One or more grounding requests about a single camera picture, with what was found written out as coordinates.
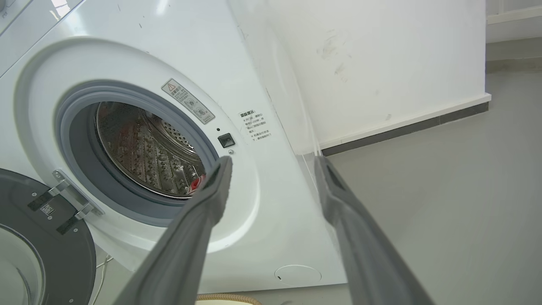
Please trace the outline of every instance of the warning label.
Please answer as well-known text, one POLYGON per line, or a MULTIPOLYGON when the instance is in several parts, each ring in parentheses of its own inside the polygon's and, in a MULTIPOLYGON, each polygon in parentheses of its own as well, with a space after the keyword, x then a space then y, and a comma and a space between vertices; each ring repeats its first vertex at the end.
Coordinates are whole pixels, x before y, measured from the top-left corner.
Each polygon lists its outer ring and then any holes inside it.
POLYGON ((271 136, 267 121, 263 113, 258 113, 254 110, 239 113, 243 120, 245 130, 252 141, 259 141, 271 136))
POLYGON ((203 124, 207 124, 215 118, 215 115, 205 105, 173 79, 162 86, 162 90, 190 110, 203 124))

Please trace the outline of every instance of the gray baseboard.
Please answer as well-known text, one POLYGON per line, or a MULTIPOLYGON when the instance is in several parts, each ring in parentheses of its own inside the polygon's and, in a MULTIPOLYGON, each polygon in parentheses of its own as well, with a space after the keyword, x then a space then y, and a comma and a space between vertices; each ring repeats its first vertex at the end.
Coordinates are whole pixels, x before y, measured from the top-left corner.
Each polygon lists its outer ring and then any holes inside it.
POLYGON ((427 128, 435 127, 438 125, 442 125, 448 122, 452 122, 458 119, 470 117, 473 115, 477 115, 478 113, 486 112, 489 110, 489 102, 485 102, 483 104, 475 105, 469 108, 457 110, 451 113, 448 113, 446 115, 441 115, 435 118, 423 120, 418 123, 410 124, 404 127, 400 127, 397 129, 393 129, 390 131, 382 132, 381 134, 377 134, 374 136, 362 138, 359 140, 355 140, 352 142, 344 143, 341 145, 333 146, 330 148, 326 148, 322 150, 324 156, 331 156, 338 153, 342 153, 347 150, 360 148, 363 146, 375 144, 378 142, 386 141, 389 139, 393 139, 396 137, 404 136, 411 134, 416 131, 424 130, 427 128))
POLYGON ((497 72, 542 72, 542 57, 486 61, 486 74, 497 72))

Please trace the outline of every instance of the gray plastic arm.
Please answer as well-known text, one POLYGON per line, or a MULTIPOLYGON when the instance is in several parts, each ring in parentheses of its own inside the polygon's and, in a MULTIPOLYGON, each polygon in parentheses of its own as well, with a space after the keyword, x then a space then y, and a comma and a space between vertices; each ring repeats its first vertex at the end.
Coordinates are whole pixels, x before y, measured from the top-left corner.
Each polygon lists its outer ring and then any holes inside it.
POLYGON ((337 232, 353 304, 433 304, 333 165, 317 157, 315 167, 322 210, 337 232))
POLYGON ((194 305, 211 229, 222 218, 231 158, 220 158, 132 276, 115 305, 194 305))

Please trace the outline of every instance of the qr code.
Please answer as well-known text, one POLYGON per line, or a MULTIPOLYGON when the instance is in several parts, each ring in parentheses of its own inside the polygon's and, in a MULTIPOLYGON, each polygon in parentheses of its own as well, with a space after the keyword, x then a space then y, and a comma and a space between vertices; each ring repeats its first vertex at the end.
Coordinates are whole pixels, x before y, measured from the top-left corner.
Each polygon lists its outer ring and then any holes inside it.
POLYGON ((41 208, 41 211, 49 216, 55 211, 55 209, 53 209, 53 207, 51 207, 49 204, 46 204, 41 208))

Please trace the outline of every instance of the hose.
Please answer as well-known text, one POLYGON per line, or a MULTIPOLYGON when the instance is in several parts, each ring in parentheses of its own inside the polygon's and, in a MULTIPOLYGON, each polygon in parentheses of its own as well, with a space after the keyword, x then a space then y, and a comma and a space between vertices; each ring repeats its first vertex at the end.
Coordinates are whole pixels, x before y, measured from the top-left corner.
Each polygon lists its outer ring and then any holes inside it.
POLYGON ((236 294, 199 294, 197 301, 210 301, 210 300, 222 300, 222 301, 236 301, 236 302, 243 302, 247 304, 252 305, 262 305, 258 300, 255 298, 244 296, 244 295, 236 295, 236 294))

